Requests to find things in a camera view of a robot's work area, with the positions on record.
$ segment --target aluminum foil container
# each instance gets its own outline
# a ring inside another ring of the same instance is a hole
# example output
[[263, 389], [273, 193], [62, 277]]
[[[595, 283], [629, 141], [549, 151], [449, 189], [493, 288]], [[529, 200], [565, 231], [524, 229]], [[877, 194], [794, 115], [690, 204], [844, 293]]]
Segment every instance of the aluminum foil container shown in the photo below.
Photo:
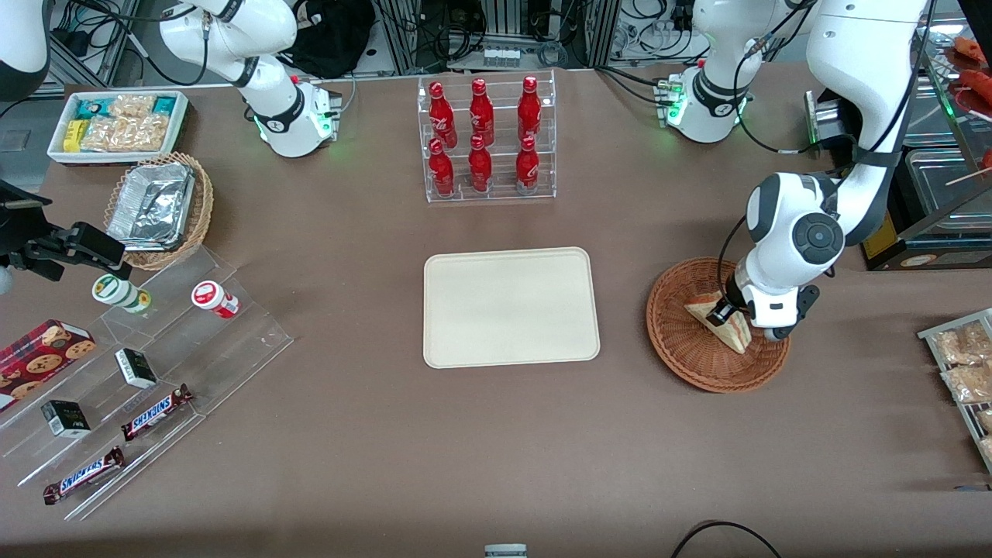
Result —
[[107, 234], [127, 251], [170, 251], [183, 243], [196, 172], [182, 163], [128, 171]]

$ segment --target yellow label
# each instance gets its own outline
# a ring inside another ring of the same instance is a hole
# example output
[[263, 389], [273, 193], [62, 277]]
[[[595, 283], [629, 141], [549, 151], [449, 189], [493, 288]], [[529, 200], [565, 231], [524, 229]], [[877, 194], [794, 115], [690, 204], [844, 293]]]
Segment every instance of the yellow label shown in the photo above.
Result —
[[882, 227], [861, 244], [865, 247], [865, 254], [869, 258], [873, 258], [895, 244], [898, 239], [896, 226], [892, 224], [892, 218], [889, 216], [889, 212], [886, 211]]
[[71, 120], [65, 128], [65, 138], [62, 140], [62, 150], [67, 153], [78, 153], [79, 142], [86, 135], [88, 120]]

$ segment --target round wicker basket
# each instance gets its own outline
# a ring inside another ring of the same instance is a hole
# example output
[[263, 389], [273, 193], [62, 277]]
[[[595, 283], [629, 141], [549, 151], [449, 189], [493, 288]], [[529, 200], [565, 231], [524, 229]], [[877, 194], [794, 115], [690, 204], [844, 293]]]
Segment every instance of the round wicker basket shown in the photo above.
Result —
[[[724, 279], [734, 267], [723, 262]], [[790, 340], [771, 342], [763, 330], [751, 328], [751, 345], [744, 354], [724, 345], [683, 307], [688, 299], [718, 289], [716, 258], [690, 259], [669, 268], [648, 297], [651, 343], [675, 374], [696, 387], [718, 393], [756, 389], [785, 365]]]
[[[189, 204], [189, 216], [186, 218], [186, 231], [183, 244], [171, 252], [125, 252], [124, 261], [131, 265], [148, 271], [158, 271], [174, 260], [179, 259], [183, 253], [197, 247], [206, 237], [206, 230], [210, 227], [210, 212], [213, 210], [213, 185], [210, 177], [206, 175], [199, 162], [185, 153], [170, 153], [138, 163], [138, 165], [166, 165], [169, 163], [183, 163], [189, 165], [196, 171], [196, 183], [193, 185], [192, 201]], [[121, 186], [124, 184], [124, 177], [117, 181], [117, 188], [110, 196], [110, 204], [107, 205], [103, 213], [103, 226], [110, 225], [110, 218], [117, 207], [117, 197], [120, 196]]]

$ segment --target small black box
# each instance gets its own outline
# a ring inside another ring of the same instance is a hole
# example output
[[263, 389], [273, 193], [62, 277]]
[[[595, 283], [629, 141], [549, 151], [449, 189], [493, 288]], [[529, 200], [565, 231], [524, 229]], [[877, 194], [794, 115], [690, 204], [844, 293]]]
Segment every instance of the small black box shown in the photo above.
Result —
[[142, 389], [155, 387], [157, 381], [155, 373], [148, 366], [148, 361], [143, 353], [124, 348], [116, 352], [114, 356], [117, 358], [117, 367], [124, 374], [124, 381]]
[[42, 405], [42, 414], [56, 436], [82, 438], [89, 432], [89, 424], [78, 403], [53, 399]]

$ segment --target table surface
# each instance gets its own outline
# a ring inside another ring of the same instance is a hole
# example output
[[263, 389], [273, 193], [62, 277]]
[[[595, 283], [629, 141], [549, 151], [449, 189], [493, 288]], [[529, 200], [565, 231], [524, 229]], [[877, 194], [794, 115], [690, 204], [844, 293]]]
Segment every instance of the table surface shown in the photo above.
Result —
[[[829, 163], [740, 130], [694, 144], [598, 73], [557, 79], [558, 198], [474, 208], [424, 200], [415, 78], [359, 82], [340, 140], [299, 160], [259, 141], [236, 90], [188, 89], [181, 147], [216, 196], [206, 244], [297, 341], [83, 522], [4, 480], [0, 554], [480, 556], [525, 542], [537, 558], [655, 557], [728, 519], [786, 556], [987, 556], [992, 494], [951, 490], [987, 478], [915, 333], [989, 306], [988, 272], [868, 273], [848, 250], [771, 383], [701, 392], [651, 347], [652, 284], [715, 255], [768, 174]], [[802, 145], [807, 89], [805, 67], [765, 66], [754, 133]], [[49, 219], [102, 222], [120, 173], [52, 164]], [[596, 359], [424, 363], [429, 257], [553, 246], [591, 257]], [[47, 318], [95, 319], [95, 276], [18, 274], [0, 344]], [[716, 531], [682, 556], [764, 555]]]

